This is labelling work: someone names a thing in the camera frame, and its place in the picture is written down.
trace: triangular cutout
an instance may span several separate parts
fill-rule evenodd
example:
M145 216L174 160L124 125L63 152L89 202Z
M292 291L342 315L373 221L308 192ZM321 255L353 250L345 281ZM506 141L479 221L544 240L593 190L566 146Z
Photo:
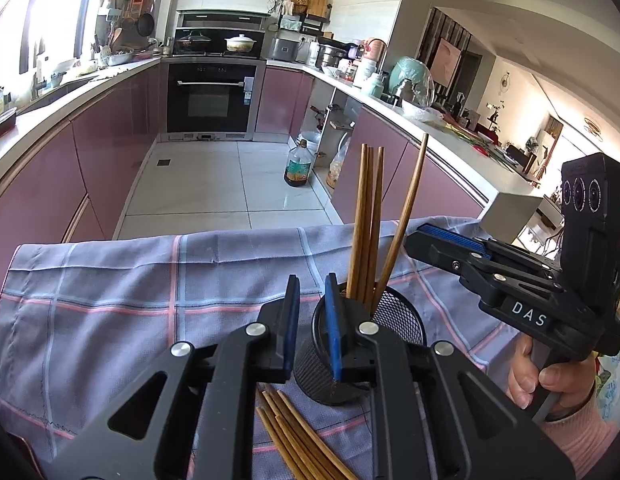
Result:
M108 427L112 431L135 440L143 439L148 432L152 414L164 389L166 379L165 373L155 373L117 413L110 417Z
M514 427L516 421L501 409L501 406L472 375L461 373L458 375L458 380L470 408L477 435L481 440L494 438Z

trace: fingernail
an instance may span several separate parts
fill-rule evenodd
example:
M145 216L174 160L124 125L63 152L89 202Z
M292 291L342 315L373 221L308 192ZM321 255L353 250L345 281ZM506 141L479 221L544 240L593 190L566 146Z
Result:
M534 380L530 379L529 377L526 377L525 379L521 381L521 387L526 393L531 394L535 391L536 384Z
M539 381L545 386L553 386L559 379L559 372L553 368L546 368L541 370L539 374Z
M517 406L519 406L522 410L525 410L530 405L530 396L521 394L517 397Z

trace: cutting board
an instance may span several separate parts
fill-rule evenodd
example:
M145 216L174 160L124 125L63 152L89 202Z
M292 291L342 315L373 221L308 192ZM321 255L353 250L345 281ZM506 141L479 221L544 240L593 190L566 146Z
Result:
M328 4L330 0L310 0L308 3L308 14L319 16L320 18L328 17Z

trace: white countertop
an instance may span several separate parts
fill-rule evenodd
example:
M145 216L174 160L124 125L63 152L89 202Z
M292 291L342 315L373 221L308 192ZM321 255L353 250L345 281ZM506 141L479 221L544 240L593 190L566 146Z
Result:
M463 175L489 201L493 200L500 193L519 196L543 196L538 189L530 186L522 176L477 152L470 144L459 139L455 134L442 132L407 117L404 115L402 108L391 107L379 99L365 95L358 88L354 88L352 83L331 78L321 70L302 63L269 59L267 65L307 72L315 78L334 86L344 92L344 94L360 101L419 141L423 139L423 134L427 132L430 134L428 149L455 168L455 171Z
M96 73L96 77L81 88L74 90L57 101L17 116L16 126L0 138L0 180L35 142L57 123L87 103L90 99L105 92L120 81L133 76L161 61L156 57L112 66Z

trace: sink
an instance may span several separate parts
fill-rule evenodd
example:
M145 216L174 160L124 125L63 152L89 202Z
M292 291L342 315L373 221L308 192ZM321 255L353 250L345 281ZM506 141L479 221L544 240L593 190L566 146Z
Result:
M69 81L67 83L63 83L61 86L49 91L47 94L42 97L36 99L31 102L25 108L22 108L17 112L17 115L26 114L28 112L32 112L34 110L39 110L40 108L51 105L53 102L61 99L64 95L68 95L70 92L81 88L86 83L90 82L93 78L85 78L85 79L77 79L76 81Z

